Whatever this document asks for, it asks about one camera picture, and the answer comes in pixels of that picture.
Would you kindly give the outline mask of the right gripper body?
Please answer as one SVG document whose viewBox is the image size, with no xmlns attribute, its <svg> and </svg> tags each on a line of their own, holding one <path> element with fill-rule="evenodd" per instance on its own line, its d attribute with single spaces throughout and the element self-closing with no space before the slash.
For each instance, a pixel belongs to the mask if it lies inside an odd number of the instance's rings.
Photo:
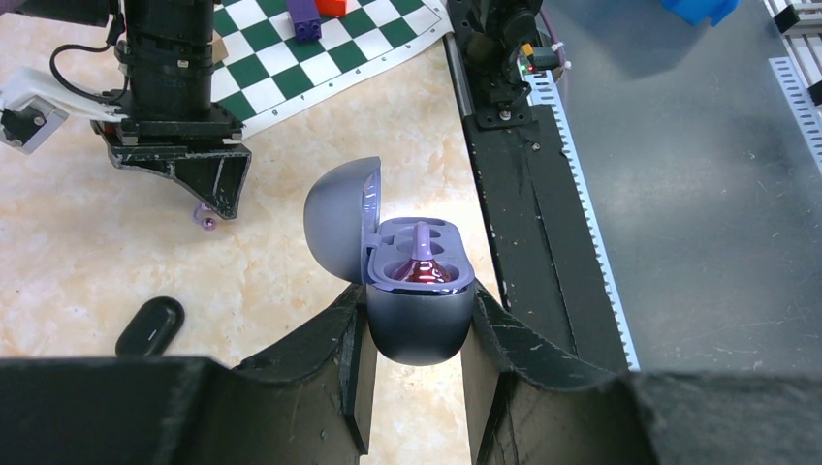
<svg viewBox="0 0 822 465">
<path fill-rule="evenodd" d="M 242 143 L 243 123 L 224 106 L 213 103 L 193 119 L 169 120 L 129 117 L 123 110 L 117 122 L 90 122 L 94 134 L 108 147 L 112 164 L 119 169 L 172 173 L 175 162 L 248 161 L 251 151 Z"/>
</svg>

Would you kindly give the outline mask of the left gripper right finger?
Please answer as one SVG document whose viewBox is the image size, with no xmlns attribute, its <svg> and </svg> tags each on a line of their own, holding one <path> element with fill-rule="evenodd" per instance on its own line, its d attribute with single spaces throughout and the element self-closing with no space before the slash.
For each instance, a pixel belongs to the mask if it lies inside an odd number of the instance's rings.
<svg viewBox="0 0 822 465">
<path fill-rule="evenodd" d="M 821 380 L 614 374 L 535 333 L 483 287 L 461 349 L 475 464 L 817 464 Z"/>
</svg>

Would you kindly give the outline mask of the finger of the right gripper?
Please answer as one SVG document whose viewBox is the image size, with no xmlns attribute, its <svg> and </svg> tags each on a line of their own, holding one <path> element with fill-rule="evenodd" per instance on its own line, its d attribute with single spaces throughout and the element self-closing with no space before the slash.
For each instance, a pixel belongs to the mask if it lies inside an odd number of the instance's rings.
<svg viewBox="0 0 822 465">
<path fill-rule="evenodd" d="M 251 160 L 244 145 L 197 147 L 171 161 L 171 176 L 220 218 L 234 220 Z"/>
</svg>

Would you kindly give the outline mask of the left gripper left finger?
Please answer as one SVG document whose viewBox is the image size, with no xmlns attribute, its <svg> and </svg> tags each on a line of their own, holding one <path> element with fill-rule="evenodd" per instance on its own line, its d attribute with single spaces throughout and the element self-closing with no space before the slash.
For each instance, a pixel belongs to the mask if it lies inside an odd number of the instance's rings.
<svg viewBox="0 0 822 465">
<path fill-rule="evenodd" d="M 5 358 L 5 464 L 356 464 L 376 351 L 364 287 L 226 367 L 207 357 Z"/>
</svg>

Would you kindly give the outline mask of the purple earbud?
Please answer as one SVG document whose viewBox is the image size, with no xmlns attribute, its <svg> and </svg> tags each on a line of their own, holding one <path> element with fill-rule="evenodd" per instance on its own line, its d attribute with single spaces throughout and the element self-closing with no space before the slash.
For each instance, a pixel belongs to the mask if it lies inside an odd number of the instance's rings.
<svg viewBox="0 0 822 465">
<path fill-rule="evenodd" d="M 418 284 L 445 284 L 454 280 L 453 274 L 434 258 L 431 229 L 427 223 L 418 222 L 412 230 L 408 259 L 389 276 L 401 282 Z"/>
<path fill-rule="evenodd" d="M 204 203 L 194 208 L 192 220 L 205 231 L 213 231 L 216 228 L 217 221 L 212 215 L 212 210 Z"/>
</svg>

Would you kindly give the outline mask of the grey purple earbud case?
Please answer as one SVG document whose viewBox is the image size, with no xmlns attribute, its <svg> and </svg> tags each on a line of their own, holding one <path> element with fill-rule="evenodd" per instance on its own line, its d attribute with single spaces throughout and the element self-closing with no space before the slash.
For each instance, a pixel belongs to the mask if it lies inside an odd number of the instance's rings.
<svg viewBox="0 0 822 465">
<path fill-rule="evenodd" d="M 361 158 L 323 174 L 303 206 L 306 245 L 331 275 L 362 285 L 372 339 L 396 363 L 439 364 L 461 348 L 470 327 L 475 271 L 458 227 L 431 217 L 383 220 L 381 161 Z M 418 284 L 389 274 L 408 259 L 413 227 L 427 223 L 434 258 L 454 276 Z"/>
</svg>

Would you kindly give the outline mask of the black earbud charging case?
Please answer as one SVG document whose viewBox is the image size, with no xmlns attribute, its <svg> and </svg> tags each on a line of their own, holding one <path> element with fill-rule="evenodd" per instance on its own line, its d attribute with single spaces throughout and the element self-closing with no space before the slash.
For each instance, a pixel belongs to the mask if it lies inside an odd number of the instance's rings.
<svg viewBox="0 0 822 465">
<path fill-rule="evenodd" d="M 185 321 L 183 305 L 170 296 L 146 301 L 119 335 L 118 357 L 158 357 L 171 345 Z"/>
</svg>

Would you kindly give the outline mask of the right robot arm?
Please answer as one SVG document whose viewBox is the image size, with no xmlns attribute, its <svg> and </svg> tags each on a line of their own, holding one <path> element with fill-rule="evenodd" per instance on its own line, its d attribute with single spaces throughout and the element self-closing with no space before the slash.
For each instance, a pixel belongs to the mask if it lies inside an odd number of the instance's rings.
<svg viewBox="0 0 822 465">
<path fill-rule="evenodd" d="M 5 1 L 5 13 L 104 27 L 123 84 L 92 91 L 56 66 L 1 87 L 1 140 L 35 151 L 70 116 L 86 119 L 121 170 L 167 178 L 220 218 L 236 218 L 252 154 L 241 120 L 211 97 L 211 1 Z"/>
</svg>

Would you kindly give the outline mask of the wooden letter cube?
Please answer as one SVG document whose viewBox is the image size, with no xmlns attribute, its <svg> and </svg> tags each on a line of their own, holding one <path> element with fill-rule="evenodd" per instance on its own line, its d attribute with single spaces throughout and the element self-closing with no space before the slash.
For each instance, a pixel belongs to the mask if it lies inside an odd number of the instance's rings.
<svg viewBox="0 0 822 465">
<path fill-rule="evenodd" d="M 212 33 L 211 48 L 212 62 L 215 65 L 222 63 L 229 56 L 223 38 L 216 31 Z"/>
</svg>

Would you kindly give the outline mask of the green white chessboard mat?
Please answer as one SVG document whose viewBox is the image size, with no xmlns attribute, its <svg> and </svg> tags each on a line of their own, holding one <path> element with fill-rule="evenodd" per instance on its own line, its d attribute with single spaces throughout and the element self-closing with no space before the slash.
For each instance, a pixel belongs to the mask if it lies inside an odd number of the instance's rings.
<svg viewBox="0 0 822 465">
<path fill-rule="evenodd" d="M 440 1 L 349 1 L 300 43 L 283 1 L 225 1 L 215 31 L 228 52 L 212 75 L 212 100 L 250 137 L 395 67 L 453 30 Z"/>
</svg>

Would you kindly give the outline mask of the purple chess piece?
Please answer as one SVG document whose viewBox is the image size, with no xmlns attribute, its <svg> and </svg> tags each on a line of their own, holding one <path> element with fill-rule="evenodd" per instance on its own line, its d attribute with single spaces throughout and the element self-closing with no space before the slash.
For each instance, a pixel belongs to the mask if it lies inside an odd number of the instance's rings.
<svg viewBox="0 0 822 465">
<path fill-rule="evenodd" d="M 322 38 L 320 15 L 314 0 L 287 0 L 286 9 L 298 42 L 315 42 Z"/>
</svg>

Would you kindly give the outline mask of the small orange block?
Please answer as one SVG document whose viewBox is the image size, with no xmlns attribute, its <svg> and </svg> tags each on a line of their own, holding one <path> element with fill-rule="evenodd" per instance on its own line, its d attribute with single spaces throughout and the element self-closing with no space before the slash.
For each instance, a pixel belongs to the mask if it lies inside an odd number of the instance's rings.
<svg viewBox="0 0 822 465">
<path fill-rule="evenodd" d="M 348 13 L 347 0 L 315 0 L 320 16 L 345 17 Z"/>
</svg>

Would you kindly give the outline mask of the blue plastic bin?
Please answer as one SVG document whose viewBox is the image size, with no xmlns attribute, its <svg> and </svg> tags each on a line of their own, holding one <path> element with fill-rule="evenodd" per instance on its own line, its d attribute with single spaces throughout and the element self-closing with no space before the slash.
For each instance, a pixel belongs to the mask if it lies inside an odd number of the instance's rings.
<svg viewBox="0 0 822 465">
<path fill-rule="evenodd" d="M 718 25 L 726 16 L 737 9 L 740 0 L 660 0 L 660 5 L 692 26 L 708 20 L 711 26 Z"/>
</svg>

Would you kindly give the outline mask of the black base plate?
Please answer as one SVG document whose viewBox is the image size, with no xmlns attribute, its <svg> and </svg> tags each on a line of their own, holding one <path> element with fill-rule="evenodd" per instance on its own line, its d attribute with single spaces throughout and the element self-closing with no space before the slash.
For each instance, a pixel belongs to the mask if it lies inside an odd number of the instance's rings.
<svg viewBox="0 0 822 465">
<path fill-rule="evenodd" d="M 553 112 L 529 103 L 538 1 L 450 1 L 447 57 L 503 307 L 559 348 L 628 369 Z"/>
</svg>

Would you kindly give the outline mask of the aluminium frame rail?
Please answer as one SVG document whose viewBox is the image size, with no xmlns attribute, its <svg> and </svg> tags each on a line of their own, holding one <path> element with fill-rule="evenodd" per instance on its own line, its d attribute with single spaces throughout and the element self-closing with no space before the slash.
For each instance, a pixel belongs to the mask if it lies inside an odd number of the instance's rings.
<svg viewBox="0 0 822 465">
<path fill-rule="evenodd" d="M 821 165 L 821 3 L 764 3 L 788 53 L 774 59 L 777 80 L 798 123 L 806 146 Z"/>
</svg>

